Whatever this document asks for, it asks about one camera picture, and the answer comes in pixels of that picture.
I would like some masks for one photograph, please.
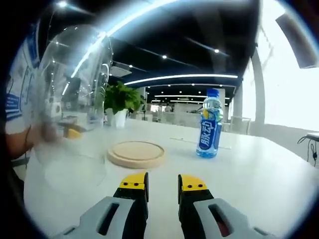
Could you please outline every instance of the potted plant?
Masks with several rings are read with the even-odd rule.
[[[116,85],[104,87],[102,94],[108,122],[116,128],[125,126],[127,111],[138,111],[144,103],[144,97],[136,89],[127,87],[120,81]]]

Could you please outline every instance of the plastic bottle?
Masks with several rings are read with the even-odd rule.
[[[208,89],[207,98],[203,102],[203,112],[200,121],[200,136],[196,153],[203,158],[213,158],[217,155],[223,110],[217,89]]]

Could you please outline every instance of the white pot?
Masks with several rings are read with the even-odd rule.
[[[106,114],[108,118],[108,125],[115,128],[124,128],[126,122],[126,113],[127,109],[118,111],[115,115],[113,114],[112,109],[106,109]]]

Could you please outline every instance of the table surface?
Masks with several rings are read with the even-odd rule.
[[[311,205],[318,190],[318,171],[268,139],[226,132],[221,134],[217,156],[201,159],[195,154],[198,134],[195,128],[129,119],[125,129],[105,127],[73,143],[77,153],[91,157],[128,140],[154,142],[166,150],[166,163],[148,170],[150,201],[145,238],[183,238],[177,203],[177,175],[181,173],[204,180],[215,198],[246,214],[252,226],[283,237]],[[46,162],[63,160],[63,156],[47,151]],[[78,225],[80,216],[105,196],[112,196],[124,177],[141,171],[106,160],[105,167],[100,167],[106,172],[103,181],[66,191],[62,184],[50,182],[54,177],[60,179],[59,175],[48,179],[46,164],[37,160],[39,155],[33,151],[28,164],[24,201],[48,236]]]

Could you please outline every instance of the black ceiling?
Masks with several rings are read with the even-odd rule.
[[[52,6],[41,18],[40,54],[45,51],[47,37],[50,41],[64,28],[84,23],[97,25],[105,16],[111,21],[111,16],[139,2],[150,4],[146,0],[68,2],[81,9],[80,12],[74,8],[60,10]],[[147,88],[149,100],[162,91],[178,95],[182,89],[188,95],[198,95],[198,91],[205,94],[208,87],[220,88],[219,85],[226,90],[226,97],[232,98],[234,89],[241,84],[248,59],[255,47],[259,1],[247,2],[249,4],[238,6],[207,0],[180,0],[178,4],[167,4],[132,21],[111,38],[114,65],[122,63],[124,65],[121,66],[132,73],[122,78],[110,76],[109,82],[130,82],[179,74],[230,74],[238,76],[238,79],[180,78],[131,86],[163,85]],[[167,59],[163,59],[162,55],[167,55]]]

